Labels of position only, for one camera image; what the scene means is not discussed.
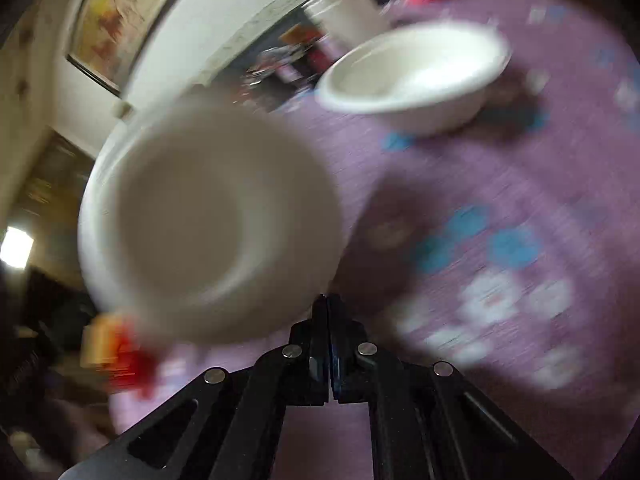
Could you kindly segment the white foam bowl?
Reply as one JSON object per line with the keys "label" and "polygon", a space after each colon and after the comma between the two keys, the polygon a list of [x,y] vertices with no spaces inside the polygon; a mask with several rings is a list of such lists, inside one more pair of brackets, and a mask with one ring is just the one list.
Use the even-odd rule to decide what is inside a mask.
{"label": "white foam bowl", "polygon": [[277,119],[198,96],[118,125],[80,207],[91,298],[152,340],[278,330],[326,290],[342,247],[340,201],[314,151]]}
{"label": "white foam bowl", "polygon": [[345,54],[320,78],[316,100],[334,113],[434,136],[477,116],[511,58],[509,41],[486,24],[416,23]]}

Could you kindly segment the red plate with sticker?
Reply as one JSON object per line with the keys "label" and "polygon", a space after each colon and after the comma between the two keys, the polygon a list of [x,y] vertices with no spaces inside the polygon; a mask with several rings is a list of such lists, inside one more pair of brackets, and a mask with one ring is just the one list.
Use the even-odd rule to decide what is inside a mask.
{"label": "red plate with sticker", "polygon": [[154,393],[157,356],[142,347],[132,323],[119,314],[99,314],[84,328],[79,362],[103,374],[113,392],[133,391],[140,399]]}

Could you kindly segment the framed horse painting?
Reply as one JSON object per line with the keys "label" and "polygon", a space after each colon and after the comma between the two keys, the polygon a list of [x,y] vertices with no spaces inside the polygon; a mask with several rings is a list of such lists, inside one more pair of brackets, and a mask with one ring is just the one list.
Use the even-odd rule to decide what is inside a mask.
{"label": "framed horse painting", "polygon": [[176,0],[81,0],[66,58],[120,96],[157,24]]}

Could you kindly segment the white plastic jar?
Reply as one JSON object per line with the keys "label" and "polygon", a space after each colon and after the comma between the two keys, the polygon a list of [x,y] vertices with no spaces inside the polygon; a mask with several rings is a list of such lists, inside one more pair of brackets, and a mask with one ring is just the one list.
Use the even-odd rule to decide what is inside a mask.
{"label": "white plastic jar", "polygon": [[349,49],[392,28],[375,0],[308,0],[303,11],[327,35]]}

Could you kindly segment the wooden glass door cabinet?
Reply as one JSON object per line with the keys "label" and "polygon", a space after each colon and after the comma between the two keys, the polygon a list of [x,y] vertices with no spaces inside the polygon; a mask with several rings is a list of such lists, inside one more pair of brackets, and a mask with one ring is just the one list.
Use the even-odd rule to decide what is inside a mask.
{"label": "wooden glass door cabinet", "polygon": [[1,231],[14,228],[32,239],[23,269],[2,264],[10,294],[26,294],[32,274],[83,292],[78,260],[80,202],[94,159],[49,130],[28,150],[1,159]]}

